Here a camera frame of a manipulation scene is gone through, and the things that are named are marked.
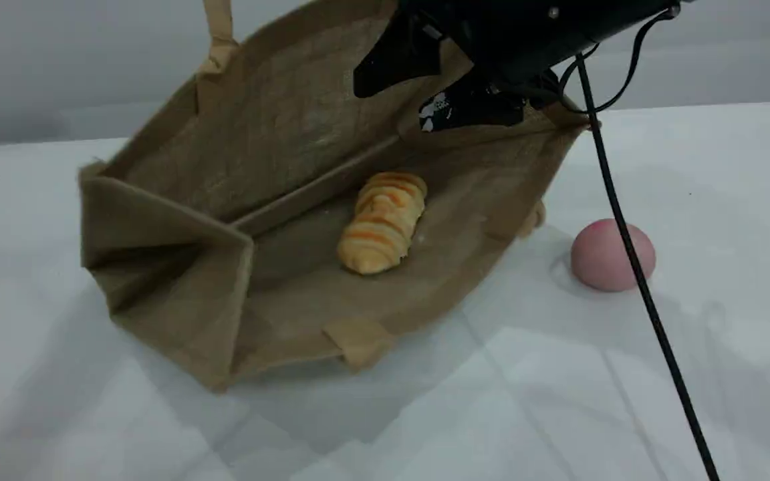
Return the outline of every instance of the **jute bag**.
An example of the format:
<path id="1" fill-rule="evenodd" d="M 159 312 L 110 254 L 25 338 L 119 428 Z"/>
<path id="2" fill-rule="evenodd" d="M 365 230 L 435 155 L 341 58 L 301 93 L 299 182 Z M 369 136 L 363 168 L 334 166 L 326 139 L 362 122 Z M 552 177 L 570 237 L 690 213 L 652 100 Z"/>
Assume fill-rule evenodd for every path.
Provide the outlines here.
<path id="1" fill-rule="evenodd" d="M 422 133 L 418 108 L 470 68 L 369 100 L 352 70 L 395 0 L 317 0 L 233 41 L 230 0 L 204 0 L 198 73 L 109 162 L 80 173 L 82 262 L 113 320 L 222 391 L 285 363 L 376 363 L 438 319 L 543 217 L 584 119 L 527 108 L 515 127 Z M 383 170 L 419 174 L 428 205 L 409 257 L 375 277 L 336 256 L 355 195 Z"/>

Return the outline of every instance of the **white table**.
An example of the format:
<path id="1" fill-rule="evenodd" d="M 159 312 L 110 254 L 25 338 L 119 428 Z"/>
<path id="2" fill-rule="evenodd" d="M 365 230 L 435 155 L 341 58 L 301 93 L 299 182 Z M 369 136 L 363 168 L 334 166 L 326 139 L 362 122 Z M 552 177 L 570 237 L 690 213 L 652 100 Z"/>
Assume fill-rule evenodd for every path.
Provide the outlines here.
<path id="1" fill-rule="evenodd" d="M 604 116 L 630 222 L 725 480 L 770 480 L 770 104 Z M 0 146 L 0 481 L 704 479 L 636 293 L 565 265 L 609 216 L 592 141 L 461 309 L 372 371 L 206 393 L 108 320 L 76 170 L 123 140 Z"/>

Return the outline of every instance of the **black wire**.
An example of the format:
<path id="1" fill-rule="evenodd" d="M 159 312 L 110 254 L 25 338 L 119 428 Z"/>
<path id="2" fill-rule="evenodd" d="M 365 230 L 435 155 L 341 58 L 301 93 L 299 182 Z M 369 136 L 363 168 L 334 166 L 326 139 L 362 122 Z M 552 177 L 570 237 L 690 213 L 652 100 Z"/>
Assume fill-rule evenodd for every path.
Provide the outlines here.
<path id="1" fill-rule="evenodd" d="M 641 33 L 644 33 L 645 35 L 645 31 L 648 31 L 651 25 L 660 21 L 657 19 L 654 19 L 647 24 L 647 27 L 642 29 Z M 641 33 L 638 33 L 639 43 L 644 41 Z M 638 45 L 636 53 L 639 54 L 639 51 L 640 46 Z M 652 322 L 655 336 L 658 338 L 658 342 L 661 346 L 661 353 L 664 354 L 664 359 L 670 370 L 673 384 L 676 387 L 676 393 L 679 395 L 679 401 L 682 402 L 682 410 L 685 412 L 688 426 L 691 429 L 691 434 L 694 436 L 694 443 L 697 445 L 697 451 L 700 452 L 700 458 L 702 459 L 704 468 L 706 468 L 706 475 L 708 475 L 709 481 L 721 481 L 721 478 L 718 476 L 718 470 L 715 468 L 715 461 L 712 459 L 712 454 L 709 451 L 709 445 L 706 443 L 705 436 L 703 436 L 702 428 L 700 428 L 700 422 L 697 420 L 697 414 L 691 403 L 691 396 L 688 394 L 687 387 L 685 387 L 685 381 L 682 379 L 682 372 L 676 362 L 676 356 L 673 355 L 670 341 L 667 339 L 667 334 L 661 323 L 658 309 L 655 307 L 655 302 L 653 301 L 652 293 L 650 292 L 650 286 L 647 285 L 644 269 L 641 267 L 640 259 L 638 259 L 634 243 L 632 242 L 632 235 L 629 234 L 626 219 L 623 217 L 623 210 L 620 208 L 620 201 L 617 199 L 614 180 L 612 180 L 611 177 L 611 168 L 608 167 L 608 155 L 607 152 L 605 152 L 605 142 L 602 140 L 602 129 L 599 125 L 599 118 L 597 115 L 599 110 L 596 109 L 593 91 L 590 88 L 590 79 L 587 76 L 587 65 L 584 63 L 585 58 L 586 56 L 581 53 L 575 55 L 574 65 L 581 78 L 581 87 L 584 89 L 584 101 L 586 101 L 587 104 L 586 113 L 590 118 L 590 128 L 593 131 L 593 139 L 596 143 L 596 154 L 599 156 L 599 167 L 602 169 L 602 180 L 605 182 L 605 190 L 608 192 L 608 201 L 611 203 L 611 210 L 614 211 L 614 220 L 617 222 L 617 228 L 620 229 L 620 236 L 623 238 L 623 246 L 626 247 L 626 255 L 629 258 L 630 264 L 632 264 L 635 279 L 638 281 L 638 289 L 641 291 L 641 297 L 644 298 L 647 314 L 650 315 L 650 322 Z M 636 57 L 633 60 L 633 64 L 636 64 Z M 632 77 L 633 73 L 634 68 L 630 68 L 629 77 Z"/>
<path id="2" fill-rule="evenodd" d="M 617 92 L 617 95 L 614 95 L 611 100 L 608 100 L 606 103 L 602 104 L 601 106 L 596 107 L 594 110 L 595 113 L 601 113 L 605 112 L 605 110 L 609 109 L 611 106 L 617 103 L 620 98 L 623 97 L 623 94 L 626 93 L 626 89 L 629 88 L 630 83 L 632 83 L 632 79 L 635 77 L 635 72 L 638 70 L 638 61 L 641 58 L 641 48 L 644 46 L 644 40 L 647 37 L 647 33 L 650 33 L 650 30 L 652 27 L 655 26 L 660 21 L 668 21 L 669 19 L 676 18 L 675 13 L 672 12 L 672 10 L 666 10 L 664 13 L 661 13 L 660 15 L 656 16 L 655 18 L 651 19 L 647 23 L 644 24 L 643 27 L 641 27 L 640 30 L 638 30 L 638 35 L 635 37 L 635 43 L 632 47 L 632 61 L 629 63 L 629 73 L 626 76 L 626 82 L 623 84 L 623 88 L 620 89 L 619 92 Z M 586 54 L 583 54 L 582 57 L 584 59 L 587 59 L 590 57 L 590 55 L 593 55 L 596 52 L 596 49 L 599 48 L 599 43 L 596 44 L 596 46 L 593 46 L 593 49 L 590 49 Z M 565 91 L 566 91 L 566 85 L 569 83 L 569 79 L 571 79 L 572 74 L 575 73 L 575 70 L 578 68 L 578 62 L 574 61 L 569 67 L 566 68 L 563 75 L 560 76 L 560 83 L 558 85 L 558 98 L 560 98 L 562 101 L 561 103 L 563 106 L 569 110 L 569 112 L 573 112 L 580 115 L 587 115 L 589 114 L 589 110 L 579 110 L 573 106 L 570 106 L 567 101 L 565 101 Z"/>

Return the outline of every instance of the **pastry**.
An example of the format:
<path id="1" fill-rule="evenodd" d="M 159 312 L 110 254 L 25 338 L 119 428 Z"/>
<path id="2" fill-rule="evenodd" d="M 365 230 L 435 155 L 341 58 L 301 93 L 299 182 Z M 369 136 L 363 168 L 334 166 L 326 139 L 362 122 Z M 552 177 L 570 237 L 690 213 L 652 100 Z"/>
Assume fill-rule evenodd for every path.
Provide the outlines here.
<path id="1" fill-rule="evenodd" d="M 409 254 L 426 194 L 424 180 L 413 174 L 383 172 L 370 177 L 358 193 L 355 217 L 340 237 L 340 262 L 362 275 L 399 265 Z"/>

